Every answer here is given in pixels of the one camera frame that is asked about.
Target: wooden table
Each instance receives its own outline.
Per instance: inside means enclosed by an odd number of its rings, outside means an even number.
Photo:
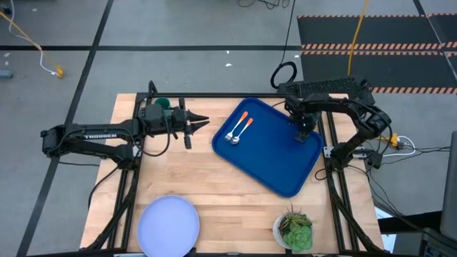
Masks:
[[[135,96],[117,96],[112,123],[131,119]],[[170,100],[172,106],[177,105],[177,99]],[[276,217],[286,211],[291,203],[294,208],[301,208],[313,221],[313,247],[309,252],[338,253],[327,183],[314,178],[315,172],[323,168],[322,156],[301,191],[292,198],[281,198],[213,152],[213,135],[241,100],[186,99],[188,109],[208,116],[211,122],[191,137],[191,150],[184,148],[181,136],[177,141],[172,138],[170,148],[163,156],[142,158],[128,251],[141,251],[136,241],[136,227],[145,207],[159,196],[175,194],[192,202],[199,213],[200,234],[196,243],[199,253],[284,253],[284,249],[274,241],[271,227]],[[283,101],[262,100],[268,104]],[[355,127],[348,116],[335,114],[334,119],[340,141],[347,141],[355,134]],[[117,145],[123,141],[111,139],[106,143]],[[166,136],[148,137],[145,149],[157,153],[165,144]],[[362,161],[352,161],[351,165],[364,169]],[[114,167],[114,162],[103,160],[97,181]],[[366,176],[354,168],[346,168],[345,172],[354,218],[371,240],[377,246],[383,247]],[[81,247],[92,243],[111,218],[120,174],[120,171],[115,173],[95,192]],[[342,215],[341,220],[346,248],[350,248],[347,223]],[[119,222],[118,235],[123,227],[124,222]],[[120,241],[121,237],[117,236],[116,246],[120,246]]]

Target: succulent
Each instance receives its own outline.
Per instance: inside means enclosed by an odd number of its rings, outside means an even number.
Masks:
[[[291,225],[289,233],[283,235],[283,240],[294,252],[308,250],[313,245],[313,234],[310,226]]]
[[[292,207],[280,222],[279,231],[284,243],[290,246],[292,251],[300,252],[310,249],[313,245],[311,225],[312,222],[306,214],[294,212]]]

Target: plastic tray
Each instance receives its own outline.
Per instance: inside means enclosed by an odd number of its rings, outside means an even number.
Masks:
[[[244,111],[248,117],[236,128],[237,135],[248,121],[236,145],[224,140]],[[301,189],[322,151],[322,138],[312,132],[304,143],[294,139],[297,126],[288,116],[255,99],[244,99],[213,137],[213,150],[242,171],[283,197],[295,196]]]

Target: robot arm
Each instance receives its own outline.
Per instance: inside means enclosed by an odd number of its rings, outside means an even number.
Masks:
[[[357,100],[333,99],[328,94],[311,94],[304,100],[287,96],[284,108],[290,113],[291,122],[299,127],[295,139],[300,142],[304,142],[315,129],[322,111],[343,113],[351,117],[357,133],[349,141],[337,144],[331,151],[330,157],[335,168],[346,167],[357,147],[366,140],[380,136],[391,123],[388,115],[374,105],[366,105]]]
[[[184,99],[179,99],[179,107],[164,110],[159,104],[147,104],[138,117],[119,124],[81,125],[69,124],[55,126],[41,132],[42,151],[48,157],[60,157],[67,153],[80,153],[101,158],[110,158],[119,168],[131,168],[134,154],[133,146],[138,145],[145,136],[157,136],[176,132],[184,133],[184,143],[191,148],[189,135],[209,123],[208,117],[199,116],[186,110]],[[129,144],[107,146],[91,140],[120,138]]]

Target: plant pot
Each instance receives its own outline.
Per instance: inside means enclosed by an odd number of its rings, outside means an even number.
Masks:
[[[292,249],[290,246],[286,244],[283,240],[283,236],[281,235],[281,232],[279,231],[279,224],[281,224],[281,221],[284,218],[284,214],[281,214],[278,218],[273,223],[273,237],[274,240],[278,243],[278,245],[284,247],[285,249]],[[313,230],[313,225],[311,225],[311,237],[314,236],[314,230]]]

